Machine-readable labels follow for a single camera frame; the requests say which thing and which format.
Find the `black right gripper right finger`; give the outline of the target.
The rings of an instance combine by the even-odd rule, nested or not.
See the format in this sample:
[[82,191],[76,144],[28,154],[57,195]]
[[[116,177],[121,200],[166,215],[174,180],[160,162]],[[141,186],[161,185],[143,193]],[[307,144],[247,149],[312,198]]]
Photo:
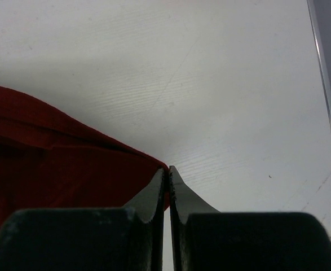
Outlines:
[[175,270],[331,270],[331,242],[303,212],[219,212],[169,169]]

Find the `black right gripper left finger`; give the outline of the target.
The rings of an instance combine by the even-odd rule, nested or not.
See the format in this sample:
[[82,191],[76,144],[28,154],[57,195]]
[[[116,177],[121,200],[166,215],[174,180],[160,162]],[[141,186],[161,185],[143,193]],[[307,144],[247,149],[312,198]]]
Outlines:
[[120,208],[15,212],[0,229],[0,270],[161,270],[164,176]]

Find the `dark red t shirt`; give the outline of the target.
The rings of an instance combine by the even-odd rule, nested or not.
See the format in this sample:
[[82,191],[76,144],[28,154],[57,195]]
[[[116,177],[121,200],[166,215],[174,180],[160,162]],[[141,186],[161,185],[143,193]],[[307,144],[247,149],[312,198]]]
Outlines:
[[0,227],[26,208],[120,207],[166,165],[0,86]]

